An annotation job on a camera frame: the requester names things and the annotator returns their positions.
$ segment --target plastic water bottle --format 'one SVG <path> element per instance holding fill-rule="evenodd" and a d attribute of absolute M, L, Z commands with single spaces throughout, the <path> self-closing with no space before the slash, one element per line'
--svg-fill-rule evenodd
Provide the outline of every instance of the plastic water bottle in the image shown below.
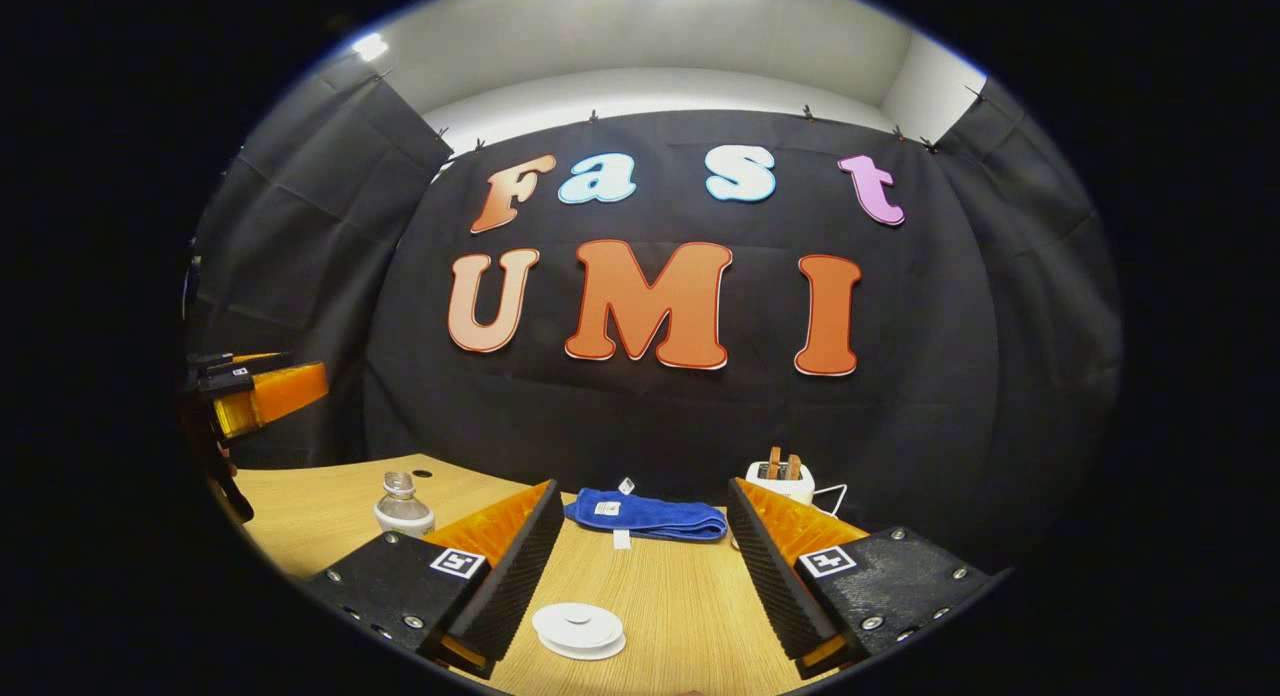
<path fill-rule="evenodd" d="M 435 531 L 435 514 L 415 499 L 413 478 L 404 472 L 388 472 L 383 478 L 387 495 L 374 504 L 374 517 L 383 532 L 394 531 L 420 539 Z"/>

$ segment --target orange letter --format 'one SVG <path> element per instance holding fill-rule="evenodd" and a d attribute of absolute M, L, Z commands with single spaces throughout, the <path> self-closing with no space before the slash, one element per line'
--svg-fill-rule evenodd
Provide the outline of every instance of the orange letter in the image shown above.
<path fill-rule="evenodd" d="M 548 173 L 553 168 L 556 168 L 556 157 L 548 154 L 489 177 L 489 198 L 485 200 L 480 217 L 472 223 L 471 233 L 479 234 L 479 232 L 502 226 L 503 223 L 511 223 L 516 217 L 516 209 L 511 207 L 512 196 L 520 203 L 525 203 L 525 200 L 534 193 L 534 187 L 538 186 L 538 173 Z"/>
<path fill-rule="evenodd" d="M 525 278 L 529 269 L 538 264 L 538 251 L 513 249 L 498 258 L 506 276 L 502 278 L 502 301 L 498 304 L 498 319 L 489 326 L 480 326 L 475 319 L 476 292 L 480 290 L 480 275 L 489 269 L 489 257 L 470 255 L 453 262 L 453 294 L 449 296 L 449 336 L 453 343 L 466 351 L 498 351 L 511 342 L 520 326 L 520 308 L 525 303 Z"/>
<path fill-rule="evenodd" d="M 721 368 L 728 352 L 719 345 L 719 280 L 733 253 L 717 244 L 682 244 L 649 287 L 631 246 L 622 241 L 589 241 L 577 248 L 586 264 L 582 312 L 564 353 L 580 360 L 608 360 L 613 342 L 605 335 L 609 312 L 631 360 L 649 351 L 653 336 L 671 313 L 667 340 L 658 344 L 659 362 L 681 368 Z"/>
<path fill-rule="evenodd" d="M 796 354 L 796 371 L 809 376 L 849 376 L 858 357 L 849 349 L 849 312 L 854 283 L 863 278 L 851 260 L 813 255 L 800 258 L 809 278 L 809 336 Z"/>

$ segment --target white wall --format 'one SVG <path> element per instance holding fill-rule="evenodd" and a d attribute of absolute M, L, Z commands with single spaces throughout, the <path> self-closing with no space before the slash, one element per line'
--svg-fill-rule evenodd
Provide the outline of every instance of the white wall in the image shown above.
<path fill-rule="evenodd" d="M 736 109 L 794 113 L 892 130 L 878 107 L 854 99 L 764 75 L 709 68 L 613 68 L 526 81 L 424 113 L 433 128 L 448 127 L 454 154 L 553 125 L 628 113 Z"/>
<path fill-rule="evenodd" d="M 937 141 L 977 99 L 987 75 L 932 38 L 913 32 L 897 79 L 879 107 L 909 139 Z"/>

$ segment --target white ceiling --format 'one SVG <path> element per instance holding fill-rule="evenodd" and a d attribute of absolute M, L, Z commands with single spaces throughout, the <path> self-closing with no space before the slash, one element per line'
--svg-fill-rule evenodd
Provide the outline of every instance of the white ceiling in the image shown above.
<path fill-rule="evenodd" d="M 911 29 L 858 0 L 430 0 L 375 26 L 375 67 L 417 113 L 535 78 L 736 70 L 878 107 Z"/>

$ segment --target white cable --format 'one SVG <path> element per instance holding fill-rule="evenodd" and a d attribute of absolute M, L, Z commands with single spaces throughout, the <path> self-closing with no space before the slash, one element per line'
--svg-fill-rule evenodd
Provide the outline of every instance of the white cable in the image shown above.
<path fill-rule="evenodd" d="M 813 495 L 817 496 L 818 494 L 826 494 L 827 491 L 835 491 L 836 487 L 840 487 L 840 496 L 837 496 L 837 499 L 836 499 L 836 508 L 831 509 L 829 512 L 824 512 L 824 513 L 827 513 L 829 516 L 836 516 L 836 513 L 840 512 L 840 504 L 845 503 L 845 493 L 849 491 L 849 485 L 847 484 L 840 484 L 837 486 L 819 487 L 819 490 L 817 490 L 817 491 L 813 493 Z"/>

